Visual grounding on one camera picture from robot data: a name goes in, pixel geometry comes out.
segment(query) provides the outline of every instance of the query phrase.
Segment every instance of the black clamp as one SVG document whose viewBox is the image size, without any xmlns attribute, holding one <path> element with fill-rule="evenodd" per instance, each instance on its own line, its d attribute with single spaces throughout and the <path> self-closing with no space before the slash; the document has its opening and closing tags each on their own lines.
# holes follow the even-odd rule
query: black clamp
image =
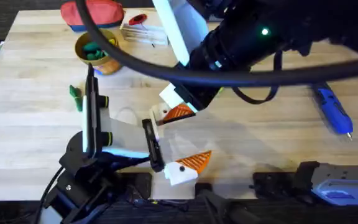
<svg viewBox="0 0 358 224">
<path fill-rule="evenodd" d="M 142 125 L 146 136 L 147 146 L 149 147 L 150 165 L 153 168 L 154 172 L 160 172 L 164 169 L 165 164 L 162 159 L 160 145 L 155 138 L 152 120 L 143 119 Z"/>
</svg>

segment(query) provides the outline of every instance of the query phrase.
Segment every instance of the blue tool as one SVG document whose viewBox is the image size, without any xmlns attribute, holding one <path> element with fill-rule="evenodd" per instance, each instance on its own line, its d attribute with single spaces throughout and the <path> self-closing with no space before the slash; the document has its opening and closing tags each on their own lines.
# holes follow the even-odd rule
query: blue tool
<svg viewBox="0 0 358 224">
<path fill-rule="evenodd" d="M 338 98 L 327 83 L 311 85 L 314 97 L 326 119 L 338 134 L 346 134 L 352 140 L 352 120 L 343 109 Z"/>
</svg>

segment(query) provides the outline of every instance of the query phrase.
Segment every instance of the black cable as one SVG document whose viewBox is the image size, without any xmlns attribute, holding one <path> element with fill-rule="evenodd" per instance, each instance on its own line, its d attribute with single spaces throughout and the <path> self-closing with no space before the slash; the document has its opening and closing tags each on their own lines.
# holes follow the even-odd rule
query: black cable
<svg viewBox="0 0 358 224">
<path fill-rule="evenodd" d="M 92 39 L 112 58 L 137 72 L 151 77 L 173 82 L 192 83 L 195 85 L 241 87 L 301 85 L 358 76 L 358 60 L 292 70 L 248 73 L 242 71 L 212 72 L 177 70 L 170 67 L 154 65 L 139 60 L 110 44 L 93 22 L 89 10 L 86 7 L 85 0 L 75 1 L 81 20 Z"/>
<path fill-rule="evenodd" d="M 55 182 L 55 180 L 57 179 L 57 177 L 60 175 L 60 173 L 62 172 L 63 167 L 60 167 L 59 170 L 57 170 L 56 174 L 52 177 L 52 179 L 50 179 L 49 184 L 47 185 L 47 187 L 44 190 L 44 193 L 42 194 L 42 197 L 40 199 L 40 204 L 38 206 L 37 209 L 37 213 L 35 214 L 35 218 L 33 221 L 33 224 L 38 224 L 39 220 L 40 220 L 40 216 L 41 216 L 41 210 L 42 210 L 42 206 L 45 202 L 45 198 L 47 197 L 47 194 L 52 186 L 52 184 Z"/>
<path fill-rule="evenodd" d="M 281 71 L 282 68 L 283 68 L 283 52 L 282 52 L 282 50 L 279 50 L 278 52 L 276 52 L 274 54 L 273 70 Z M 255 100 L 255 99 L 245 95 L 243 92 L 241 92 L 241 90 L 238 89 L 238 87 L 232 87 L 232 89 L 233 89 L 233 92 L 239 98 L 244 100 L 245 102 L 250 103 L 252 105 L 259 105 L 259 104 L 262 104 L 262 103 L 272 100 L 274 98 L 274 96 L 276 96 L 276 94 L 277 94 L 278 86 L 275 85 L 275 86 L 270 87 L 270 91 L 264 100 Z"/>
</svg>

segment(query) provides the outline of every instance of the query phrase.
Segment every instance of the yellow cup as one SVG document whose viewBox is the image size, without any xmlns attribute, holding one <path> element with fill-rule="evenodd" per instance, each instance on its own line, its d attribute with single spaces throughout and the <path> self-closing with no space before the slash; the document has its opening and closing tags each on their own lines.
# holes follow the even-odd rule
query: yellow cup
<svg viewBox="0 0 358 224">
<path fill-rule="evenodd" d="M 106 29 L 100 29 L 102 34 L 105 36 L 105 38 L 111 40 L 110 43 L 114 44 L 116 47 L 119 47 L 118 41 L 114 34 L 112 32 L 106 30 Z M 92 64 L 93 68 L 101 72 L 103 75 L 110 75 L 117 70 L 121 68 L 120 63 L 118 63 L 116 60 L 111 58 L 110 56 L 105 56 L 101 59 L 97 60 L 87 60 L 86 55 L 83 51 L 83 47 L 89 43 L 92 42 L 91 36 L 89 33 L 84 33 L 83 35 L 78 38 L 78 40 L 75 43 L 75 53 L 77 54 L 78 58 L 80 58 L 81 61 L 83 61 L 85 64 Z"/>
</svg>

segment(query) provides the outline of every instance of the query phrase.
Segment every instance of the red bag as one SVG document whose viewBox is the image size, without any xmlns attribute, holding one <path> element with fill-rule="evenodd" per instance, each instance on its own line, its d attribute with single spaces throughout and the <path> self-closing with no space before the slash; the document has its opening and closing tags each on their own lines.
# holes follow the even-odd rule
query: red bag
<svg viewBox="0 0 358 224">
<path fill-rule="evenodd" d="M 86 5 L 94 23 L 99 28 L 119 26 L 124 18 L 121 4 L 112 0 L 87 0 Z M 78 13 L 75 2 L 66 2 L 60 8 L 60 13 L 74 32 L 86 31 Z"/>
</svg>

